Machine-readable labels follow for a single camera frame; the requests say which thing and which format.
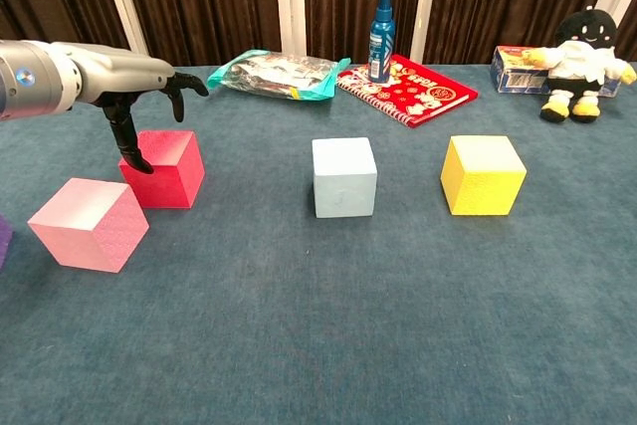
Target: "plush doll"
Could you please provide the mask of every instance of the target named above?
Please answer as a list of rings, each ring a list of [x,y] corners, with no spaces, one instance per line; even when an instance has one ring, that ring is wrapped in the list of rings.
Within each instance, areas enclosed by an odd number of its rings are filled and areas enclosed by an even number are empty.
[[[599,91],[605,77],[632,84],[637,75],[623,60],[615,58],[617,26],[603,10],[588,7],[566,18],[555,32],[555,48],[527,50],[523,58],[541,69],[548,69],[548,102],[540,117],[547,121],[571,118],[592,122],[599,117]],[[568,106],[575,100],[572,111]]]

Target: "robotic hand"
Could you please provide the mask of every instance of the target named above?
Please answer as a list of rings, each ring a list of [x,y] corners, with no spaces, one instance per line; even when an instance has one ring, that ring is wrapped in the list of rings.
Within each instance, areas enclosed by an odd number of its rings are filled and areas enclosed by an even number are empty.
[[[0,121],[68,111],[74,102],[100,107],[123,159],[152,173],[137,147],[130,107],[146,92],[160,91],[183,121],[181,90],[208,95],[203,82],[176,73],[166,62],[101,45],[0,40]]]

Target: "pink cube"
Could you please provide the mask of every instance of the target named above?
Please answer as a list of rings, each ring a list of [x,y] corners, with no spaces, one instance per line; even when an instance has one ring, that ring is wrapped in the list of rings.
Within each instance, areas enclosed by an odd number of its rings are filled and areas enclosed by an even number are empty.
[[[193,131],[141,131],[138,145],[154,172],[141,173],[125,161],[119,169],[142,208],[190,209],[205,175]]]
[[[70,179],[28,222],[62,266],[118,273],[148,222],[130,186]]]
[[[7,256],[7,251],[9,250],[9,243],[11,242],[12,235],[13,232],[11,231],[11,226],[0,214],[0,269],[2,269],[2,266],[4,265],[4,260]]]

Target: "spray bottle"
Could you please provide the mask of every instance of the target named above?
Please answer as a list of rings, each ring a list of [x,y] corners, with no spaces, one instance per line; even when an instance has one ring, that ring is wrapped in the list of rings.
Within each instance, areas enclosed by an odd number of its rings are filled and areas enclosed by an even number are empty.
[[[378,84],[389,81],[389,61],[394,51],[396,24],[392,18],[391,0],[378,0],[376,17],[369,32],[369,79]]]

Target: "cube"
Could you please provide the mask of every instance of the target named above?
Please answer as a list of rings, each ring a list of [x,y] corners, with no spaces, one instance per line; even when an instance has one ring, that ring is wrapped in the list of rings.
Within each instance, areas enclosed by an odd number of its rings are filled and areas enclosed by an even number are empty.
[[[9,250],[9,243],[11,242],[11,236],[13,231],[9,222],[0,214],[0,269],[4,265],[4,260],[7,257],[7,251]]]
[[[146,174],[119,162],[126,183],[142,208],[192,208],[204,178],[204,166],[193,131],[142,131],[138,145],[154,168]]]
[[[71,178],[28,222],[62,266],[118,273],[148,230],[130,186]]]
[[[527,170],[506,136],[452,136],[441,181],[453,215],[508,215]]]
[[[315,139],[312,152],[317,217],[371,216],[377,171],[369,140]]]

